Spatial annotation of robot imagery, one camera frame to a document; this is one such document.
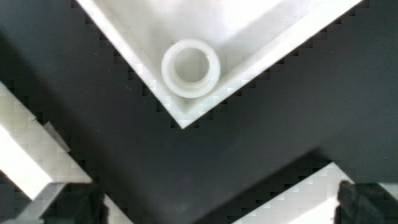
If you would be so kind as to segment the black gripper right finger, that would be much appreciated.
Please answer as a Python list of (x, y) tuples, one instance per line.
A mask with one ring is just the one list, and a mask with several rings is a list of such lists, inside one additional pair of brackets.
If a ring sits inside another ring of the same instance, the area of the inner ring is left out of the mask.
[(398, 224), (398, 199), (376, 183), (339, 182), (334, 224)]

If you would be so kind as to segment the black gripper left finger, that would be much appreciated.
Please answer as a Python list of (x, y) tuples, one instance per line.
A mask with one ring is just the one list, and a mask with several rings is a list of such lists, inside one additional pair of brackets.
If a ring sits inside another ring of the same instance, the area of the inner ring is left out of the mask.
[(23, 224), (108, 224), (99, 186), (94, 183), (49, 183), (16, 220)]

